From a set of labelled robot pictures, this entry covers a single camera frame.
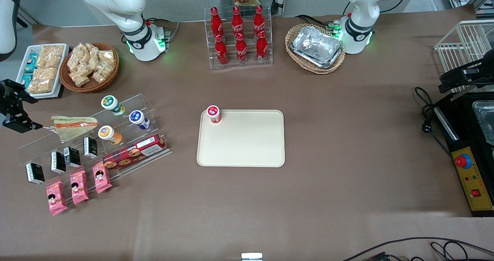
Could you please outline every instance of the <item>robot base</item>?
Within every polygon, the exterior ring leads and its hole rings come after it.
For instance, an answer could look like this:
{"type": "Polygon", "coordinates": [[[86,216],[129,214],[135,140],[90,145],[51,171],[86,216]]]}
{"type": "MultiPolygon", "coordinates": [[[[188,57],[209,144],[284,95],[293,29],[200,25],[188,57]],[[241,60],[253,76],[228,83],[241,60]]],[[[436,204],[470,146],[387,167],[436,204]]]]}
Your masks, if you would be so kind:
{"type": "Polygon", "coordinates": [[[367,46],[367,42],[372,34],[367,34],[367,36],[362,34],[353,38],[346,29],[345,23],[347,20],[348,17],[341,18],[341,41],[343,42],[345,53],[358,54],[364,50],[365,46],[367,46]]]}
{"type": "Polygon", "coordinates": [[[151,24],[149,28],[151,29],[151,39],[142,49],[132,48],[129,45],[130,52],[133,53],[138,60],[144,62],[155,60],[160,54],[166,51],[163,27],[157,27],[156,25],[151,24]]]}

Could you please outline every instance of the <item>foil container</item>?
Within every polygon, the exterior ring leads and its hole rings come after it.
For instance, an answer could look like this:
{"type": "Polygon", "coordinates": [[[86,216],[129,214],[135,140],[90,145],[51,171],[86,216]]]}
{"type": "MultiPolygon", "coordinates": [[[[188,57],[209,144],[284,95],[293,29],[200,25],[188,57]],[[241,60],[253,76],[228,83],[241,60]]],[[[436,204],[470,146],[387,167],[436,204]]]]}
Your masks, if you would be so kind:
{"type": "Polygon", "coordinates": [[[343,51],[343,43],[316,27],[303,27],[290,49],[323,69],[330,68],[343,51]]]}

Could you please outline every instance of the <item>yogurt cup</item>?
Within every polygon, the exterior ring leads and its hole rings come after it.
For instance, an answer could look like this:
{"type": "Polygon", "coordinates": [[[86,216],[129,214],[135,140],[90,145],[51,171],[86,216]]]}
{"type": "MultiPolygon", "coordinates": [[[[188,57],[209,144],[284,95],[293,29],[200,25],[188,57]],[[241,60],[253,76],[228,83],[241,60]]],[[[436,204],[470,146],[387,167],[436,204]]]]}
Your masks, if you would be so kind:
{"type": "Polygon", "coordinates": [[[208,117],[211,119],[211,122],[215,124],[220,123],[221,115],[219,108],[217,106],[209,106],[208,109],[206,110],[206,113],[208,117]]]}
{"type": "Polygon", "coordinates": [[[112,144],[118,144],[122,141],[122,135],[113,130],[110,126],[103,126],[98,131],[98,136],[102,140],[109,140],[112,144]]]}
{"type": "Polygon", "coordinates": [[[142,113],[142,111],[132,111],[129,115],[129,120],[132,124],[137,125],[143,130],[149,128],[151,123],[149,119],[144,117],[144,113],[142,113]]]}
{"type": "Polygon", "coordinates": [[[101,100],[101,106],[105,110],[113,112],[114,115],[120,116],[125,113],[125,107],[122,106],[115,96],[108,95],[101,100]]]}

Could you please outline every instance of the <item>blue snack package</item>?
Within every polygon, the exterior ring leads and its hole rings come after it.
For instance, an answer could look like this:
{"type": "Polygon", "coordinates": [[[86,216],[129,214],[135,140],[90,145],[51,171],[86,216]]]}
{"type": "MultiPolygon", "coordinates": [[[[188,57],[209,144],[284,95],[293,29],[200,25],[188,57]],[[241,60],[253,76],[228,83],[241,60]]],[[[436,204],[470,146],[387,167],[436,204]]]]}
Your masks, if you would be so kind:
{"type": "Polygon", "coordinates": [[[32,53],[28,57],[28,61],[26,64],[26,68],[24,69],[25,73],[33,73],[34,69],[36,68],[36,61],[37,61],[37,53],[32,53]]]}
{"type": "Polygon", "coordinates": [[[25,73],[21,78],[21,85],[24,85],[24,89],[28,89],[28,86],[32,80],[32,74],[25,73]]]}

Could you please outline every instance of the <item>wicker basket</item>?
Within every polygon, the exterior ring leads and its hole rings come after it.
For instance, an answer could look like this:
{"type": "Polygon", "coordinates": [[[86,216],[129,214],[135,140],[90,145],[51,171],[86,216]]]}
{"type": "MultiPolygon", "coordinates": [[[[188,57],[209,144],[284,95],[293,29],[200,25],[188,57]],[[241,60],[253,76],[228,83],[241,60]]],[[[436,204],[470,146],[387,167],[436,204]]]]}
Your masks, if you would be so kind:
{"type": "MultiPolygon", "coordinates": [[[[288,52],[290,57],[293,60],[295,60],[295,62],[297,62],[297,64],[300,65],[300,67],[304,68],[307,71],[311,71],[311,72],[316,73],[318,75],[324,75],[327,73],[331,73],[332,71],[336,70],[341,65],[343,60],[345,59],[345,50],[344,49],[329,69],[322,69],[322,68],[318,67],[317,65],[315,65],[314,63],[308,61],[307,59],[301,57],[298,54],[295,54],[294,52],[292,52],[290,50],[290,43],[297,37],[297,35],[300,33],[300,30],[302,30],[303,27],[308,27],[310,25],[311,24],[296,25],[295,27],[292,27],[288,31],[288,33],[286,34],[286,37],[284,38],[284,46],[286,48],[286,51],[288,52]]],[[[316,29],[319,29],[321,32],[323,32],[325,34],[330,35],[330,33],[326,29],[323,29],[322,27],[320,27],[318,25],[312,25],[312,26],[316,27],[316,29]]]]}
{"type": "Polygon", "coordinates": [[[113,55],[115,56],[115,69],[113,69],[113,72],[110,74],[110,76],[102,83],[98,83],[97,81],[93,80],[91,73],[89,75],[90,81],[88,83],[85,83],[81,87],[77,87],[74,81],[72,81],[72,79],[69,76],[70,70],[69,67],[67,66],[67,61],[69,61],[69,58],[72,55],[72,52],[69,52],[67,57],[65,57],[65,59],[63,60],[62,67],[60,67],[60,81],[65,86],[65,88],[72,90],[73,92],[81,92],[81,93],[98,92],[99,90],[102,90],[106,88],[108,85],[110,85],[110,83],[112,83],[113,80],[117,77],[118,65],[120,63],[117,51],[112,46],[106,45],[104,43],[92,43],[92,44],[96,48],[99,48],[100,50],[113,51],[113,55]]]}

